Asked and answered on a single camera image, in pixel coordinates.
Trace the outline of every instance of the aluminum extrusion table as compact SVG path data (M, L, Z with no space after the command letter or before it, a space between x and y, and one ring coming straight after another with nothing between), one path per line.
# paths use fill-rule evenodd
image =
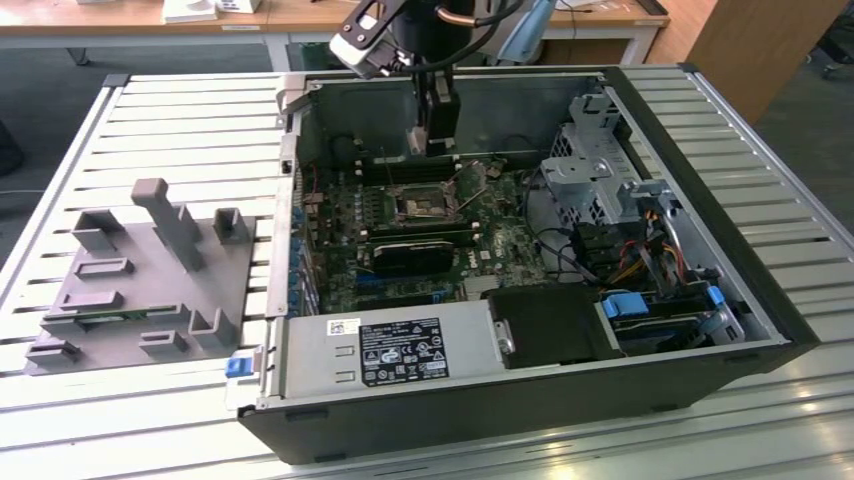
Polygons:
M822 346L685 410L301 468L226 409L223 360L22 375L78 247L68 234L78 212L111 207L123 222L144 220L128 193L155 174L195 218L220 205L259 216L242 345L263 341L280 78L135 76L102 89L0 273L0 471L10 478L852 478L854 240L701 75L673 67L626 73ZM813 241L822 237L832 240Z

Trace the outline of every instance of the wooden desk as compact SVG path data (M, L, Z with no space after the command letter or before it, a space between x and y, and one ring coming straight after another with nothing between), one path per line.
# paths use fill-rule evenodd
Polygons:
M2 0L0 35L170 35L232 31L260 32L267 24L271 5L270 1L262 2L258 11L251 15L220 12L218 20L164 25L160 18L163 0L116 0L91 5L78 5L75 0Z
M634 0L609 4L609 11L577 13L575 29L573 15L555 12L545 38L626 39L621 63L642 63L667 17L649 15ZM354 5L345 0L263 0L252 15L220 13L215 21L164 25L162 0L91 5L75 0L0 0L0 48L259 43L267 45L274 70L290 71L287 46L329 41Z
M307 0L274 0L267 22L267 37L271 41L268 48L284 51L293 43L329 42L355 4L357 2L350 0L321 0L317 3ZM597 63L643 63L655 34L659 28L667 25L669 18L646 13L635 0L609 0L607 6L611 7L609 10L602 10L595 5L583 7L597 11L575 13L575 18L569 12L555 11L543 38L622 39L625 42L618 56L613 60L601 60ZM272 57L284 58L282 54ZM274 70L284 71L276 61Z

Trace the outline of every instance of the black cable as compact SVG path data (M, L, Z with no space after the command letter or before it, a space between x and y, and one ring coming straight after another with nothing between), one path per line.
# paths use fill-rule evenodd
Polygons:
M577 13L593 13L593 10L587 9L587 10L578 10L575 9L575 7L573 7L573 5L570 5L566 0L561 0L561 3L563 5L566 5L566 9L563 8L555 8L555 10L558 10L559 12L570 12L570 19L573 20L573 42L570 43L570 53L566 56L566 63L567 65L571 63L571 58L573 58L573 47L574 47L574 43L575 43L575 39L578 38L578 24L575 23L575 14Z
M505 10L501 10L491 17L475 18L475 28L486 27L487 25L493 25L494 23L501 22L510 15L517 13L517 10L519 10L519 7L522 7L523 3L525 0L517 0L515 3L513 3Z
M505 0L501 0L501 3L498 5L499 11L503 8L505 8ZM490 29L483 34L483 36L478 40L475 40L475 42L471 43L467 47L463 47L462 49L459 49L457 53L453 54L450 57L447 57L445 60L439 60L438 62L434 62L434 63L426 63L423 65L402 65L402 66L398 66L397 70L403 73L427 73L427 72L437 72L439 70L445 70L447 67L453 66L457 62L463 60L469 55L471 55L478 50L481 50L481 47L486 45L486 43L493 39L493 36L498 31L499 25L501 23L494 23L490 26Z
M534 170L534 173L531 174L531 176L529 178L529 186L527 186L527 188L525 190L525 198L522 200L522 217L525 218L525 225L529 228L529 231L531 232L531 235L534 235L535 240L539 242L541 247L543 247L543 249L549 253L551 253L559 259L562 259L565 262L567 262L570 264L570 266L575 270L578 270L578 273L585 277L585 279L589 282L591 282L594 285L606 285L606 282L603 282L599 277L597 277L593 273L590 273L590 270L587 270L585 268L585 266L581 263L578 263L578 261L574 258L570 258L566 255L563 255L563 253L561 253L558 250L555 250L551 247L551 245L549 245L547 243L545 243L541 240L539 236L534 232L534 229L531 228L531 221L529 219L529 199L531 198L531 187L534 185L534 179L537 178L538 174L542 174L542 171L541 171L539 168L537 170Z

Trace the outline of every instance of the metal case frame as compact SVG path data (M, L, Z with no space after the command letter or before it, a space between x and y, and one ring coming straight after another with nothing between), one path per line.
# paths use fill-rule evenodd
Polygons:
M301 403L283 399L283 392L271 381L275 370L288 368L282 348L270 348L287 333L287 321L280 312L268 309L272 331L263 368L270 373L263 375L258 405L239 411L239 421L288 463L342 459L683 408L733 380L772 371L820 343L622 70L618 67L471 69L461 75L529 72L591 74L605 80L635 134L663 166L671 187L687 200L690 214L706 229L703 233L714 239L713 248L729 259L789 343L757 342L750 348L697 350L690 356L657 356L631 365L598 362L595 368L505 382L425 388L407 393L383 393L378 389L367 398L329 395L315 402ZM303 86L307 81L333 78L354 77L307 75ZM284 120L288 134L297 135L298 110L290 111L284 106ZM295 160L294 152L288 158ZM279 240L274 241L275 278L276 265L287 265L287 240L284 249ZM271 302L276 297L280 296L271 285Z

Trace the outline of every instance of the power supply label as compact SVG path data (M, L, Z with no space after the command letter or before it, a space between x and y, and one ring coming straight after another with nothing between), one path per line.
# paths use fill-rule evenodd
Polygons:
M449 376L438 318L362 325L362 383L369 387Z

